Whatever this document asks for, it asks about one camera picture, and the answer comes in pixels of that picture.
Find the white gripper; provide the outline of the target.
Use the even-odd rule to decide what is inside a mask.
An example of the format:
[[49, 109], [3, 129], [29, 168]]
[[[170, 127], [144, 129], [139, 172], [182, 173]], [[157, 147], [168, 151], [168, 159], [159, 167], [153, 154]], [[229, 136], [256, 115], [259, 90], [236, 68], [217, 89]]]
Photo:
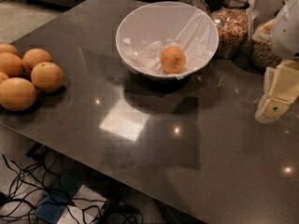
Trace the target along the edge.
[[255, 119], [271, 123], [288, 111], [299, 97], [299, 0], [289, 0], [276, 15], [271, 31], [271, 50], [283, 60], [267, 67]]

